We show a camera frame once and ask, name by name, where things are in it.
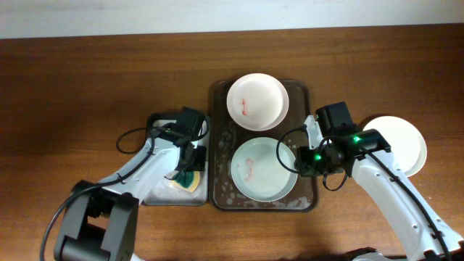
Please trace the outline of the green and yellow sponge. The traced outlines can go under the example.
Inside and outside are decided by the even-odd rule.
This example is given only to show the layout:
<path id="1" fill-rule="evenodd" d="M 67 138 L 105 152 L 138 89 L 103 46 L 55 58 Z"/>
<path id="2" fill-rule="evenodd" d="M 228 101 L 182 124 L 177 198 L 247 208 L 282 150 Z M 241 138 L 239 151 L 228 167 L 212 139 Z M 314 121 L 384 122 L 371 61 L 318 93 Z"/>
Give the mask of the green and yellow sponge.
<path id="1" fill-rule="evenodd" d="M 198 187 L 200 182 L 200 172 L 182 172 L 177 175 L 177 177 L 171 180 L 171 183 L 174 187 L 177 187 L 181 190 L 193 193 Z"/>

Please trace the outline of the pale grey-blue plate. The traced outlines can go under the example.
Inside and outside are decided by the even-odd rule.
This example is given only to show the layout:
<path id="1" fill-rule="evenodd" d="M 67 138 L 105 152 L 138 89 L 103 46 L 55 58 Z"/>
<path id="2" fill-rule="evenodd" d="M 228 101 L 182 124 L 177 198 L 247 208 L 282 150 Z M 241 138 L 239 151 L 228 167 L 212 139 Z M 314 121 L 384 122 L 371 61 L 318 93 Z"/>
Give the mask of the pale grey-blue plate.
<path id="1" fill-rule="evenodd" d="M 236 188 L 258 202 L 274 202 L 295 186 L 298 175 L 291 166 L 293 152 L 274 138 L 259 137 L 244 142 L 233 154 L 231 177 Z"/>

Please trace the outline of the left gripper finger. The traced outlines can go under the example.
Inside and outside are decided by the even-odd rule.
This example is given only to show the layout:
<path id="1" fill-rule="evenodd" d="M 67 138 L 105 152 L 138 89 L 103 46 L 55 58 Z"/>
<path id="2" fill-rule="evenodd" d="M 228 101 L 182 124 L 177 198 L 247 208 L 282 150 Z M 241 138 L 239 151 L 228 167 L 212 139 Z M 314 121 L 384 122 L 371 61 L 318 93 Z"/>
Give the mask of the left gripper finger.
<path id="1" fill-rule="evenodd" d="M 204 171 L 207 161 L 207 148 L 205 146 L 197 146 L 194 152 L 194 171 Z"/>
<path id="2" fill-rule="evenodd" d="M 177 171 L 179 173 L 194 172 L 196 152 L 192 143 L 184 144 L 180 150 L 180 158 L 178 161 Z"/>

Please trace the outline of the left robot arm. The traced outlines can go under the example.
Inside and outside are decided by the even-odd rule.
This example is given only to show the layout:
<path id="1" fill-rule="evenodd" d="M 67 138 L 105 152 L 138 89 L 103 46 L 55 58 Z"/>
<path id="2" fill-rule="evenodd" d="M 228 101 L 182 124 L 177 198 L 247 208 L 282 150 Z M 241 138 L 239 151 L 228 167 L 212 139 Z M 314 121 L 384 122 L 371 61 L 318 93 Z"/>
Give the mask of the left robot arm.
<path id="1" fill-rule="evenodd" d="M 46 228 L 39 258 L 59 216 L 56 260 L 138 260 L 135 254 L 138 208 L 163 180 L 195 191 L 207 168 L 208 116 L 188 107 L 163 125 L 145 126 L 146 142 L 118 171 L 91 183 L 76 183 Z"/>

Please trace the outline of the white plate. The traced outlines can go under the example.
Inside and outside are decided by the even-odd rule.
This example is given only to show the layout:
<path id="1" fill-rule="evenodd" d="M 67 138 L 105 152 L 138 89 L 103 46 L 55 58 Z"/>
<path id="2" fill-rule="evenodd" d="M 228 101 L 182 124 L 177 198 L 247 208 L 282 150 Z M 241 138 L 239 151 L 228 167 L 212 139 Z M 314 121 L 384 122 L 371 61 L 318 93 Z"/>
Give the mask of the white plate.
<path id="1" fill-rule="evenodd" d="M 400 169 L 407 176 L 418 173 L 426 163 L 427 146 L 421 132 L 408 121 L 394 116 L 380 116 L 369 121 L 364 131 L 375 129 L 389 143 Z"/>
<path id="2" fill-rule="evenodd" d="M 264 73 L 251 73 L 232 83 L 226 97 L 232 120 L 249 131 L 268 131 L 289 111 L 289 95 L 282 82 Z"/>

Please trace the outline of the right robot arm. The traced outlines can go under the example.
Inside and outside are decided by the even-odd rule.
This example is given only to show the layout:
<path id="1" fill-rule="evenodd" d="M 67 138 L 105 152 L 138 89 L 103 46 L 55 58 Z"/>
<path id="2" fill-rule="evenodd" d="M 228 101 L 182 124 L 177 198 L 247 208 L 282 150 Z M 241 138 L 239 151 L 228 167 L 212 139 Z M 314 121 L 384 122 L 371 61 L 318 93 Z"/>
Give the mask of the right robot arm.
<path id="1" fill-rule="evenodd" d="M 308 144 L 297 150 L 297 174 L 352 178 L 376 203 L 409 260 L 463 258 L 463 237 L 409 181 L 387 140 L 377 130 L 359 130 L 344 102 L 317 109 L 299 130 Z"/>

